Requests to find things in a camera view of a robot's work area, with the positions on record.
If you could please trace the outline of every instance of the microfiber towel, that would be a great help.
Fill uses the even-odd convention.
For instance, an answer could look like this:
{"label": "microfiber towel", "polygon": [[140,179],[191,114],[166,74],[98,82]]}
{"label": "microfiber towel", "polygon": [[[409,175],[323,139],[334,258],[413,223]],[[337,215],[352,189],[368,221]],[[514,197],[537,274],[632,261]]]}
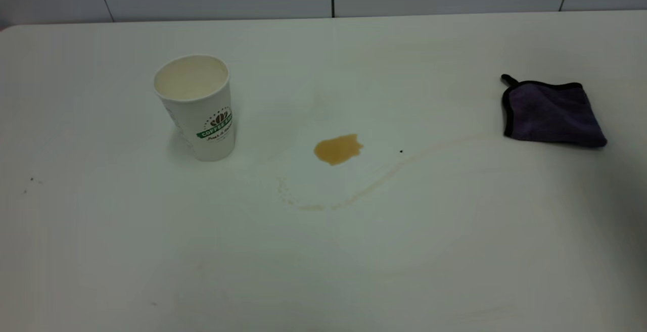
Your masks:
{"label": "microfiber towel", "polygon": [[607,140],[580,83],[519,82],[507,74],[501,79],[509,86],[503,93],[505,136],[587,148],[606,145]]}

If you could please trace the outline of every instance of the paper cup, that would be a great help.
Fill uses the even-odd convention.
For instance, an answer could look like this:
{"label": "paper cup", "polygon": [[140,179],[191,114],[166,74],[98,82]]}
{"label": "paper cup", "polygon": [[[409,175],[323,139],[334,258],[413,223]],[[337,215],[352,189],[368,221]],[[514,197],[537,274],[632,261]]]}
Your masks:
{"label": "paper cup", "polygon": [[200,161],[219,161],[234,149],[229,69],[212,56],[187,56],[164,65],[155,93]]}

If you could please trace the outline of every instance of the coffee puddle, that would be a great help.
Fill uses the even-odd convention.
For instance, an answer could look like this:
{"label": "coffee puddle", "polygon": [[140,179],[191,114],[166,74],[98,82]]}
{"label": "coffee puddle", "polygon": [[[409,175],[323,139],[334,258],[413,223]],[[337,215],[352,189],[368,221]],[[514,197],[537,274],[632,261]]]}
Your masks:
{"label": "coffee puddle", "polygon": [[357,134],[350,134],[321,141],[314,147],[314,154],[332,166],[360,155],[362,148],[363,145],[357,142]]}

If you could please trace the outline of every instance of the cup logo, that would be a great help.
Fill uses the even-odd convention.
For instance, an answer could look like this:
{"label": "cup logo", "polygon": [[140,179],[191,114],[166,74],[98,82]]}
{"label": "cup logo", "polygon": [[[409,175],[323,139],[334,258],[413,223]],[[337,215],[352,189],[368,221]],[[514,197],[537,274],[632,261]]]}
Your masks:
{"label": "cup logo", "polygon": [[224,107],[204,122],[204,131],[198,132],[196,136],[207,141],[222,140],[232,126],[232,111]]}

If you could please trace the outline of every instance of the table surface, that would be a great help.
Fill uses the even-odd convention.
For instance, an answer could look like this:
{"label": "table surface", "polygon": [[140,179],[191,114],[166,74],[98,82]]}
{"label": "table surface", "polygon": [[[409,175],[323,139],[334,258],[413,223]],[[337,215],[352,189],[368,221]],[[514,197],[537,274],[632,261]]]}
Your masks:
{"label": "table surface", "polygon": [[[647,12],[0,33],[0,325],[596,332],[647,307]],[[231,69],[194,160],[155,70]],[[503,137],[503,73],[583,83],[609,144]],[[358,134],[337,166],[321,140]]]}

